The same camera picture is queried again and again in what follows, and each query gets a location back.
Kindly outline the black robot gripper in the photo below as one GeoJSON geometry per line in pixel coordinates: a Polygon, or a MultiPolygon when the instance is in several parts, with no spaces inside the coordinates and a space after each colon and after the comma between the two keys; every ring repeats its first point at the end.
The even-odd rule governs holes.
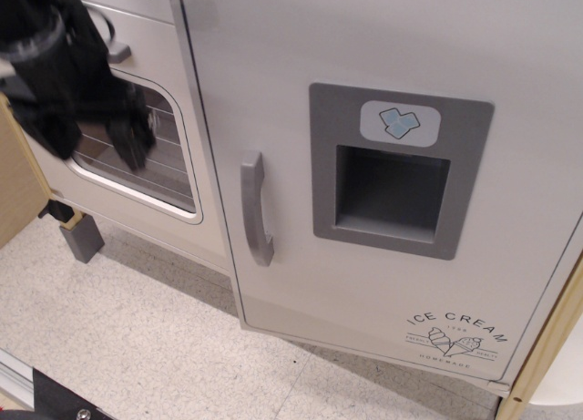
{"type": "Polygon", "coordinates": [[[144,95],[115,77],[108,49],[85,9],[4,9],[1,58],[15,73],[1,80],[16,121],[41,147],[70,159],[80,126],[102,127],[131,170],[155,146],[144,95]]]}

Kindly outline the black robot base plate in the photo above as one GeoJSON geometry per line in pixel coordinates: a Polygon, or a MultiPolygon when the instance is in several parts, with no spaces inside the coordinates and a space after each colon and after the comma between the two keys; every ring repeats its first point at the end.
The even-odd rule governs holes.
{"type": "Polygon", "coordinates": [[[32,370],[30,377],[11,371],[2,372],[1,392],[27,406],[27,409],[3,408],[2,419],[115,419],[36,369],[32,370]]]}

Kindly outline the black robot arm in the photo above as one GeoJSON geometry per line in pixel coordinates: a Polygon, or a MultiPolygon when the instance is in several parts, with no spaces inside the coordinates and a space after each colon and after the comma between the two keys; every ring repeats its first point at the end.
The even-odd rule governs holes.
{"type": "Polygon", "coordinates": [[[109,49],[81,0],[1,0],[1,91],[15,119],[53,156],[70,159],[81,123],[102,126],[128,167],[143,169],[154,117],[143,93],[112,74],[109,49]]]}

